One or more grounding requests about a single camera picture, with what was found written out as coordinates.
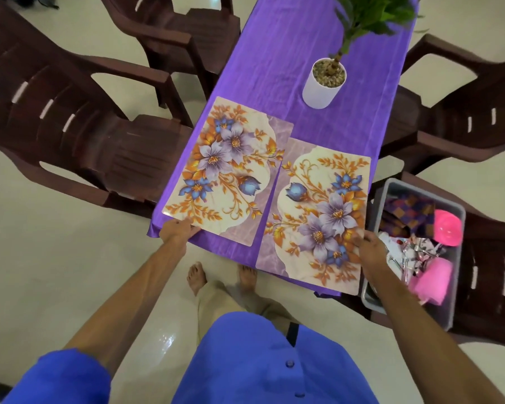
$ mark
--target brown plastic chair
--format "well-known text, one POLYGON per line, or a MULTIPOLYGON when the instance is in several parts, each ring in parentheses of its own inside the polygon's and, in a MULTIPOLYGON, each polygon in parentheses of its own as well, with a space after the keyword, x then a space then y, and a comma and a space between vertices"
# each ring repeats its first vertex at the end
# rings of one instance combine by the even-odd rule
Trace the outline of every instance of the brown plastic chair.
POLYGON ((427 108, 421 97, 398 87, 380 158, 393 155, 416 175, 447 157, 482 162, 505 151, 505 62, 477 55, 425 34, 406 56, 402 72, 426 54, 463 65, 477 79, 427 108))
POLYGON ((0 0, 0 150, 29 180, 64 194, 150 217, 192 132, 170 75, 108 58, 71 54, 0 0), (154 86, 172 120, 129 121, 90 77, 154 86), (43 169, 81 176, 95 187, 43 169))
MULTIPOLYGON (((393 177, 466 209, 457 301, 450 332, 470 337, 464 341, 492 341, 505 345, 505 222, 486 217, 457 196, 408 172, 393 177)), ((374 193, 384 183, 385 180, 373 183, 370 192, 374 193)), ((371 320, 390 327, 384 315, 373 312, 371 320)))
POLYGON ((221 0, 221 10, 185 15, 174 12, 172 0, 101 1, 114 24, 141 43, 150 67, 198 75, 209 98, 241 34, 232 0, 221 0))

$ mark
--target floor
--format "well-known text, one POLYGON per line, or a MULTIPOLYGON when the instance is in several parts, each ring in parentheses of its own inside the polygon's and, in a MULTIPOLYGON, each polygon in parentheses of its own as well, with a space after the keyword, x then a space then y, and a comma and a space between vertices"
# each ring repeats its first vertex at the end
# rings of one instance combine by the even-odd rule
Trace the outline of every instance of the floor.
MULTIPOLYGON (((21 14, 58 45, 80 54, 147 65, 138 42, 111 22, 100 0, 58 0, 60 10, 36 6, 21 14)), ((256 0, 234 0, 245 24, 256 0)), ((174 0, 175 8, 217 8, 219 0, 174 0)), ((423 0, 417 29, 429 29, 478 55, 505 61, 505 0, 423 0)), ((416 42, 420 37, 415 35, 416 42)), ((193 76, 173 76, 195 121, 205 104, 193 76)), ((96 81, 130 117, 168 116, 153 89, 111 75, 96 81)), ((427 105, 472 79, 446 60, 425 57, 401 84, 427 105)), ((376 179, 399 171, 383 159, 376 179)), ((61 170, 59 174, 69 176, 61 170)), ((487 162, 444 160, 421 177, 505 221, 505 153, 487 162)), ((148 221, 104 210, 28 182, 0 153, 0 382, 13 385, 37 358, 65 345, 82 323, 153 252, 148 221)), ((185 280, 204 262, 209 278, 234 284, 234 263, 189 245, 152 315, 113 382, 111 402, 170 402, 195 349, 196 311, 185 280)), ((305 325, 343 345, 382 403, 422 402, 390 330, 371 324, 332 300, 260 274, 258 292, 279 300, 305 325)), ((505 347, 462 347, 505 394, 505 347)))

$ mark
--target hand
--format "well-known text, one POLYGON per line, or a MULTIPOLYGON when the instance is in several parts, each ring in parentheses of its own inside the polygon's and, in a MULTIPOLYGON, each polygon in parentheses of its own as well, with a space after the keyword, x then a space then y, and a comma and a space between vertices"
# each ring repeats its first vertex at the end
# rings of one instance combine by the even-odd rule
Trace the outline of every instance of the hand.
POLYGON ((378 272, 391 270, 387 265, 385 244, 370 231, 364 232, 364 238, 352 237, 352 242, 359 248, 364 277, 374 285, 374 277, 378 272))
POLYGON ((163 244, 173 242, 183 253, 185 253, 185 244, 189 238, 200 231, 200 227, 193 227, 191 218, 185 218, 183 221, 170 220, 162 225, 159 237, 163 244))

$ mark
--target chair backrest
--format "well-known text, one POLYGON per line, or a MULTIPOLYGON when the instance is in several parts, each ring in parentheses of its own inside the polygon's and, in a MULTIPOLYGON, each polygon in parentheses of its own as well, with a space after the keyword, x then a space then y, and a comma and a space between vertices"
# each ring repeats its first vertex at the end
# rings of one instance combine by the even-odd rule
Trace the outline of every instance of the chair backrest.
POLYGON ((169 17, 174 12, 172 0, 101 0, 109 12, 114 24, 120 28, 121 22, 117 14, 128 19, 150 24, 152 20, 169 17))
POLYGON ((505 344, 505 222, 468 213, 454 331, 505 344))
POLYGON ((473 148, 505 144, 505 62, 447 95, 431 113, 439 135, 473 148))
POLYGON ((0 0, 0 147, 78 172, 76 154, 108 116, 127 119, 71 54, 0 0))

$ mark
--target purple tablecloth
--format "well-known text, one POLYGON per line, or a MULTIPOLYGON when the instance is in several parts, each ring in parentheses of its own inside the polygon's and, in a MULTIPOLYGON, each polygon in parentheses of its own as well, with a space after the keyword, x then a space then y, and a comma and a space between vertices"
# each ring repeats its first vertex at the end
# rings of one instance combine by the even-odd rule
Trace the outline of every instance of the purple tablecloth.
MULTIPOLYGON (((342 60, 348 73, 345 85, 327 108, 312 109, 301 97, 312 64, 335 53, 343 37, 342 25, 333 12, 335 5, 335 0, 258 0, 157 203, 149 236, 157 237, 169 219, 162 208, 180 179, 217 96, 294 123, 292 137, 296 139, 369 156, 370 175, 374 175, 411 30, 358 39, 342 60)), ((205 231, 191 243, 254 267, 267 217, 264 213, 251 247, 205 231)), ((338 294, 319 286, 307 287, 338 294)))

